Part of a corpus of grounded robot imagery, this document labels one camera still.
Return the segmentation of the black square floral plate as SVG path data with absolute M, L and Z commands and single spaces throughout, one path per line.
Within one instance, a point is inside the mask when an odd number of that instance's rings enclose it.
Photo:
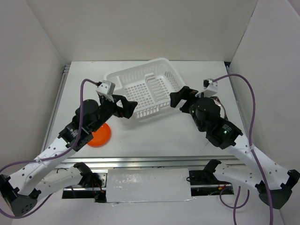
M 221 108 L 220 110 L 220 116 L 225 119 L 228 120 L 227 114 L 226 114 L 226 110 L 224 105 L 221 103 L 220 99 L 217 96 L 212 96 L 210 97 L 211 99 L 214 100 L 214 102 Z

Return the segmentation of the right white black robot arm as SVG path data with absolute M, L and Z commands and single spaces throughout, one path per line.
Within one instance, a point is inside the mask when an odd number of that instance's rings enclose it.
M 281 209 L 289 200 L 292 188 L 300 179 L 296 170 L 288 170 L 274 162 L 257 147 L 249 144 L 249 139 L 232 122 L 220 115 L 221 108 L 212 96 L 217 94 L 214 83 L 198 92 L 184 86 L 170 94 L 170 106 L 175 108 L 185 100 L 180 108 L 192 116 L 198 130 L 206 133 L 206 139 L 215 147 L 234 155 L 251 169 L 245 173 L 211 160 L 205 167 L 204 179 L 208 183 L 227 181 L 242 187 L 257 190 L 261 201 L 274 209 Z

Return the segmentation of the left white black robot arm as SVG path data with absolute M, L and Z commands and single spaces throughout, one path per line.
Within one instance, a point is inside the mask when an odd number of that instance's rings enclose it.
M 73 185 L 101 185 L 99 176 L 83 162 L 51 174 L 62 161 L 90 142 L 93 133 L 109 118 L 116 116 L 129 119 L 138 105 L 136 101 L 128 101 L 120 95 L 113 95 L 112 101 L 103 96 L 99 100 L 81 102 L 72 121 L 33 162 L 25 162 L 22 169 L 11 175 L 0 176 L 0 194 L 10 207 L 12 218 L 24 218 L 32 214 L 38 201 L 60 189 Z

